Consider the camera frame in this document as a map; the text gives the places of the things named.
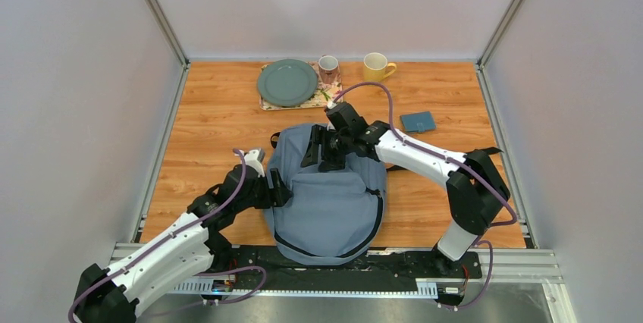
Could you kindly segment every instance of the wooden table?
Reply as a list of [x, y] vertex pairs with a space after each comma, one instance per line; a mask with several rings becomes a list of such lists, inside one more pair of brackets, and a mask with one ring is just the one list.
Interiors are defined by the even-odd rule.
[[[269, 159], [270, 136], [303, 122], [328, 122], [322, 108], [263, 111], [256, 81], [264, 62], [192, 63], [169, 139], [141, 240], [168, 227], [195, 197], [223, 181], [239, 162], [232, 148], [260, 146]], [[360, 62], [340, 66], [344, 88], [361, 81]], [[431, 111], [438, 128], [417, 136], [444, 149], [466, 152], [494, 146], [485, 102], [470, 63], [398, 63], [384, 81], [394, 98], [396, 127], [400, 114]], [[363, 87], [345, 99], [368, 121], [387, 120], [385, 94]], [[494, 162], [502, 171], [497, 155]], [[451, 220], [446, 192], [410, 171], [388, 176], [387, 210], [373, 246], [430, 247]], [[509, 219], [502, 211], [497, 220]], [[237, 216], [223, 231], [232, 244], [272, 245], [274, 241], [255, 209]], [[517, 224], [487, 233], [496, 247], [524, 248]]]

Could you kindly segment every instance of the black zipper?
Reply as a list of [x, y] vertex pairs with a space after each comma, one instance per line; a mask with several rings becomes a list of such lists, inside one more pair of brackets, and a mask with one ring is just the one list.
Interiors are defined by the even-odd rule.
[[[371, 241], [373, 241], [373, 239], [375, 238], [375, 235], [378, 232], [382, 217], [384, 216], [384, 199], [381, 197], [381, 193], [380, 193], [379, 190], [370, 190], [370, 189], [367, 188], [366, 192], [378, 197], [378, 215], [377, 215], [377, 218], [375, 219], [375, 223], [373, 224], [373, 229], [371, 230], [371, 233], [359, 245], [357, 245], [355, 248], [351, 249], [349, 252], [346, 252], [346, 253], [343, 253], [343, 254], [341, 254], [339, 256], [334, 256], [334, 257], [344, 259], [346, 257], [351, 257], [351, 256], [355, 255], [361, 249], [363, 249], [366, 245], [371, 243]], [[289, 249], [293, 249], [293, 250], [295, 250], [295, 251], [297, 251], [297, 252], [299, 252], [299, 253], [301, 253], [303, 255], [311, 256], [311, 257], [321, 257], [321, 256], [314, 255], [314, 254], [312, 254], [312, 253], [310, 253], [310, 252], [308, 252], [308, 251], [306, 251], [304, 249], [300, 249], [299, 247], [294, 246], [292, 243], [289, 243], [288, 241], [284, 240], [283, 237], [279, 236], [279, 234], [277, 233], [276, 228], [275, 228], [275, 231], [274, 231], [274, 239], [277, 242], [281, 243], [282, 245], [288, 247]]]

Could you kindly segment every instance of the gray backpack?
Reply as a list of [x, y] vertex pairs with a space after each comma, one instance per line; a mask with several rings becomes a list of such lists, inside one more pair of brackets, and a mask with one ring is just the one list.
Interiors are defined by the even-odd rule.
[[312, 125], [275, 134], [268, 170], [279, 170], [293, 197], [283, 207], [266, 209], [265, 220], [285, 257], [304, 265], [341, 265], [365, 252], [379, 230], [386, 167], [350, 154], [340, 171], [301, 168]]

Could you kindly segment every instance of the mug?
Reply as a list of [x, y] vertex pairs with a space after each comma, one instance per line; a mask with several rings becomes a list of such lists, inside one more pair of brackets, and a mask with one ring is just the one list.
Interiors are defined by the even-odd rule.
[[334, 56], [324, 55], [319, 58], [319, 77], [323, 84], [332, 84], [339, 80], [340, 62]]
[[397, 64], [389, 63], [379, 52], [372, 52], [364, 57], [364, 81], [380, 82], [397, 70]]

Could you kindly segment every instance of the plate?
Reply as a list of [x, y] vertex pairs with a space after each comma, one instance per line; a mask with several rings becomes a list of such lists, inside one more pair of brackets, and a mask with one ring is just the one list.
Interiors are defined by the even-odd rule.
[[308, 63], [284, 59], [267, 66], [257, 80], [259, 94], [273, 105], [293, 107], [315, 94], [317, 73]]

